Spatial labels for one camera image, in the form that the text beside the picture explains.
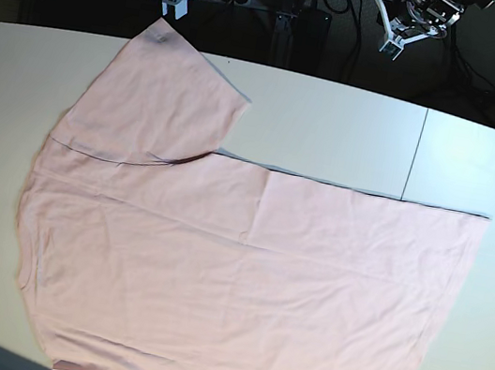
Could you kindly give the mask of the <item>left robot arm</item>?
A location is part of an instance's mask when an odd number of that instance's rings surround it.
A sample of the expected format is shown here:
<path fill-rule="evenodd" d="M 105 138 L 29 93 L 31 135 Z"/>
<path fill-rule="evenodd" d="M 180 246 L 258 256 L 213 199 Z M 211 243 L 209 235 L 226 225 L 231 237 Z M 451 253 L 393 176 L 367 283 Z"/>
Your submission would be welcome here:
<path fill-rule="evenodd" d="M 471 6 L 495 7 L 495 0 L 386 0 L 391 30 L 402 38 L 443 39 Z"/>

